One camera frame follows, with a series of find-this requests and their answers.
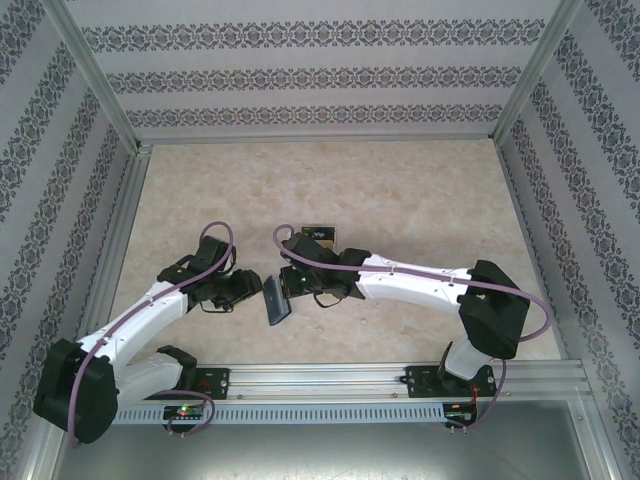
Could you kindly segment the aluminium front rail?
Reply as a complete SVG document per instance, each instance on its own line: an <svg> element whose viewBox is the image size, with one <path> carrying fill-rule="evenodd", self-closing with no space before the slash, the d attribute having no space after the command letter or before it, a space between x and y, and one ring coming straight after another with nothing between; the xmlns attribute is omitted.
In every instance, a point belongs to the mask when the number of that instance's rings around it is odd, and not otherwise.
<svg viewBox="0 0 640 480"><path fill-rule="evenodd" d="M229 367L228 403L366 403L405 401L403 363L264 364ZM579 360L514 361L506 369L501 401L577 400L593 396Z"/></svg>

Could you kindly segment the right controller board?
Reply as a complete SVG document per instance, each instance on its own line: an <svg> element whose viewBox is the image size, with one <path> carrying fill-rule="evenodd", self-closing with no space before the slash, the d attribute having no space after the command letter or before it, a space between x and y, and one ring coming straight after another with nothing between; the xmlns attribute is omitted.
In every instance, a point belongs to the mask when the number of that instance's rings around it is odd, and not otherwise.
<svg viewBox="0 0 640 480"><path fill-rule="evenodd" d="M477 405L475 403L446 403L443 408L447 422L454 426L470 426L476 421Z"/></svg>

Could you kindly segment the navy blue card holder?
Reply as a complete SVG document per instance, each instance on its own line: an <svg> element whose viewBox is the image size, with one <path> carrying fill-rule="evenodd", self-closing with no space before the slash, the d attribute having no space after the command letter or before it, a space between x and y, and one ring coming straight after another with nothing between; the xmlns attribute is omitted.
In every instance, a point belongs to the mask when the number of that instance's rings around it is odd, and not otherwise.
<svg viewBox="0 0 640 480"><path fill-rule="evenodd" d="M274 327L291 313L290 301L285 297L278 277L270 276L263 284L263 295L267 310L268 323Z"/></svg>

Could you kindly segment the aluminium back frame bar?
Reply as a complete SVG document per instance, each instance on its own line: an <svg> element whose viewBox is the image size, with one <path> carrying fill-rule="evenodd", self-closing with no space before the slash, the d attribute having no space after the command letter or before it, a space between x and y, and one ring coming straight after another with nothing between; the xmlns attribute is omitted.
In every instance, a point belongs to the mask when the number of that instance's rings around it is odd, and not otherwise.
<svg viewBox="0 0 640 480"><path fill-rule="evenodd" d="M339 134L339 135L266 135L142 138L141 145L200 145L258 143L340 143L340 142L405 142L405 141L475 141L492 140L489 134Z"/></svg>

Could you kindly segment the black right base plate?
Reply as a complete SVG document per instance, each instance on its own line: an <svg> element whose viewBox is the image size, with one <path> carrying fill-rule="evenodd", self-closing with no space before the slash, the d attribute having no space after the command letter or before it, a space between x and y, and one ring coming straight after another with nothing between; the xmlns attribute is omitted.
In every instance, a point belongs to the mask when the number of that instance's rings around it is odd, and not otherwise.
<svg viewBox="0 0 640 480"><path fill-rule="evenodd" d="M435 365L407 366L399 382L407 387L410 398L462 398L474 393L481 398L492 397L497 390L497 380L491 366L483 366L471 380L461 380L448 373L439 376Z"/></svg>

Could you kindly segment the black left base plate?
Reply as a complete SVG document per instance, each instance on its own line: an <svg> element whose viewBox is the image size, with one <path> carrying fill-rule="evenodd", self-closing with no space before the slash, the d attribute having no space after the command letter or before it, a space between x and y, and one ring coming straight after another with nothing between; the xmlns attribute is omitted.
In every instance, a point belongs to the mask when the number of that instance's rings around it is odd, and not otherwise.
<svg viewBox="0 0 640 480"><path fill-rule="evenodd" d="M198 392L213 400L226 400L229 388L228 368L194 367L187 369L179 378L175 390Z"/></svg>

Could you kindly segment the grey metal sheet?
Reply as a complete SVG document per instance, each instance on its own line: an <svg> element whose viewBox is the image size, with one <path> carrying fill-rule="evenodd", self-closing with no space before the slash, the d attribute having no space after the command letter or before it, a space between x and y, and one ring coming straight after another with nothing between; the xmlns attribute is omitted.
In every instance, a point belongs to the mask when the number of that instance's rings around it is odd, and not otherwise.
<svg viewBox="0 0 640 480"><path fill-rule="evenodd" d="M217 426L185 439L115 427L62 453L53 480L591 480L575 440L533 428Z"/></svg>

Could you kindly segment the aluminium side floor rail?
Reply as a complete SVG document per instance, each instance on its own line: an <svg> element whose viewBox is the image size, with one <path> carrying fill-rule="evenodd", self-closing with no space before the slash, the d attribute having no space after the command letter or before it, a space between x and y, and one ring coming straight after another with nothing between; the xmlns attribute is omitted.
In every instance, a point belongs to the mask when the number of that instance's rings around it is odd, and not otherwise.
<svg viewBox="0 0 640 480"><path fill-rule="evenodd" d="M130 157L76 339L106 325L110 319L152 151L151 144L141 144Z"/></svg>
<svg viewBox="0 0 640 480"><path fill-rule="evenodd" d="M608 341L546 176L537 164L528 169L516 150L499 152L562 344L570 356L594 364L608 354Z"/></svg>

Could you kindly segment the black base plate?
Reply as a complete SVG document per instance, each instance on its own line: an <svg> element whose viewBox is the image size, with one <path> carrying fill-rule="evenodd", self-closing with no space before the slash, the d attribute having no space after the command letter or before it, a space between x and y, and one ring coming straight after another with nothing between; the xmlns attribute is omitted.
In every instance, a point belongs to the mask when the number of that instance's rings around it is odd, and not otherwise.
<svg viewBox="0 0 640 480"><path fill-rule="evenodd" d="M399 382L407 387L410 398L462 398L474 393L481 398L492 397L497 390L497 380L491 366L483 366L471 380L461 380L448 373L439 376L435 365L407 366Z"/></svg>
<svg viewBox="0 0 640 480"><path fill-rule="evenodd" d="M187 369L179 378L175 390L198 392L213 400L226 400L229 388L228 368L194 367Z"/></svg>

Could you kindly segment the aluminium frame post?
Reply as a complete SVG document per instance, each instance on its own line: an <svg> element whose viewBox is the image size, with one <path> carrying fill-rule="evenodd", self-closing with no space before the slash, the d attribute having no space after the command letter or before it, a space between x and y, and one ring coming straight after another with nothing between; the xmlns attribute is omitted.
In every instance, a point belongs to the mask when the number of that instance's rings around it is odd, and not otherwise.
<svg viewBox="0 0 640 480"><path fill-rule="evenodd" d="M549 19L538 44L490 134L490 138L497 147L504 143L512 125L524 108L530 93L539 81L546 65L553 56L555 48L569 28L582 3L583 0L559 0L557 8Z"/></svg>
<svg viewBox="0 0 640 480"><path fill-rule="evenodd" d="M39 0L62 41L73 56L108 119L129 153L150 156L152 145L140 140L117 96L96 60L65 0Z"/></svg>
<svg viewBox="0 0 640 480"><path fill-rule="evenodd" d="M13 480L51 480L66 433L41 417L33 417Z"/></svg>
<svg viewBox="0 0 640 480"><path fill-rule="evenodd" d="M624 480L596 402L578 398L570 410L590 480Z"/></svg>

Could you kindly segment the controller board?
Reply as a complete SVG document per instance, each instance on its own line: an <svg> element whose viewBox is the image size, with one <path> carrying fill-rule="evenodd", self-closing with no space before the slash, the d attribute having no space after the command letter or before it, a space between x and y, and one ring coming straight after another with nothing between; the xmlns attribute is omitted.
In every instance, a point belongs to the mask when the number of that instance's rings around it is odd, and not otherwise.
<svg viewBox="0 0 640 480"><path fill-rule="evenodd" d="M477 405L475 403L446 403L443 408L447 422L454 426L470 426L476 421Z"/></svg>
<svg viewBox="0 0 640 480"><path fill-rule="evenodd" d="M199 421L203 418L204 409L201 406L166 406L163 412L164 420Z"/></svg>

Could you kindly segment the left controller board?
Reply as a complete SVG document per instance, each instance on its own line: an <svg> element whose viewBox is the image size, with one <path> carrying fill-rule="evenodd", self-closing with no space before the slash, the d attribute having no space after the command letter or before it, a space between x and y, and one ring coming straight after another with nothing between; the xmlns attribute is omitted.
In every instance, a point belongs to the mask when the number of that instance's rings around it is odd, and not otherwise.
<svg viewBox="0 0 640 480"><path fill-rule="evenodd" d="M164 420L199 421L203 418L204 409L201 406L166 406L163 412Z"/></svg>

